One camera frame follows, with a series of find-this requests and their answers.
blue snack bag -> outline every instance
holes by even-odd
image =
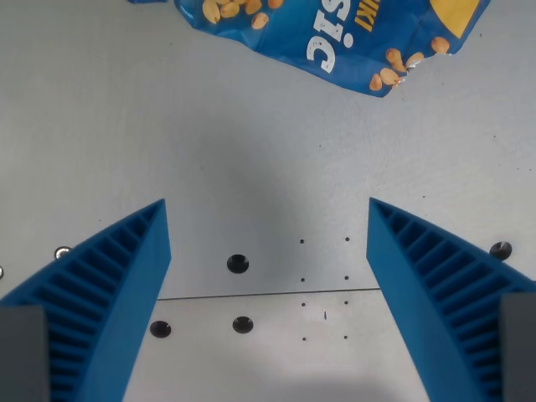
[[[408,70],[453,54],[489,0],[175,0],[192,27],[335,85],[385,96]]]

peanut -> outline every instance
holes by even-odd
[[[240,11],[240,6],[236,3],[227,3],[224,6],[221,6],[219,12],[221,13],[221,18],[232,18],[238,14]]]
[[[381,90],[382,89],[382,79],[379,75],[374,74],[372,76],[372,80],[370,81],[370,85],[368,86],[370,90]]]
[[[265,25],[268,23],[268,16],[264,13],[258,13],[253,17],[251,20],[251,27],[253,29],[263,29]]]
[[[217,23],[220,17],[218,4],[214,0],[206,0],[203,3],[203,14],[209,22]]]
[[[387,49],[387,51],[385,52],[385,58],[391,64],[394,64],[396,62],[402,63],[402,55],[400,54],[400,51],[395,48]]]
[[[246,14],[255,14],[262,7],[260,0],[248,0],[245,4]]]
[[[272,9],[279,8],[283,5],[283,0],[268,0],[268,7]]]
[[[404,66],[404,63],[402,63],[402,60],[396,61],[393,63],[393,68],[397,71],[400,71],[401,73],[406,72],[406,68]]]
[[[386,85],[398,85],[400,77],[392,69],[382,69],[379,72],[379,76]]]
[[[425,56],[421,52],[415,53],[408,61],[405,62],[405,66],[410,69],[415,67],[418,63],[425,59]]]
[[[451,44],[441,36],[436,36],[432,39],[432,48],[436,53],[446,54],[450,47]]]

metal screw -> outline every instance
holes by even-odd
[[[62,245],[61,247],[58,247],[56,251],[54,252],[54,258],[57,260],[60,257],[63,257],[65,254],[67,254],[69,251],[71,251],[70,247],[66,245]]]
[[[507,241],[499,241],[492,246],[489,250],[489,254],[504,261],[512,254],[512,245]]]

black hole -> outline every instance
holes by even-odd
[[[233,321],[233,329],[237,333],[248,333],[253,329],[253,320],[249,317],[237,317]]]
[[[504,261],[512,254],[512,245],[507,241],[499,241],[492,245],[492,248],[489,249],[489,254]]]
[[[250,267],[250,262],[242,254],[235,254],[227,260],[227,268],[234,274],[243,274]]]
[[[167,338],[171,333],[171,327],[165,321],[155,321],[149,327],[149,331],[156,338]]]

screw hole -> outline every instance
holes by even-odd
[[[227,259],[227,268],[234,274],[243,274],[250,267],[250,262],[242,254],[235,254]]]
[[[501,261],[506,260],[512,254],[512,245],[507,241],[499,241],[492,245],[489,254]]]
[[[155,338],[167,338],[171,333],[171,327],[165,321],[155,321],[149,327],[149,331]]]
[[[237,317],[233,321],[233,329],[237,333],[248,333],[253,329],[253,320],[249,317]]]
[[[62,245],[61,247],[58,247],[56,251],[54,252],[54,258],[58,260],[59,258],[63,257],[65,254],[67,254],[69,251],[71,251],[70,247],[66,245]]]

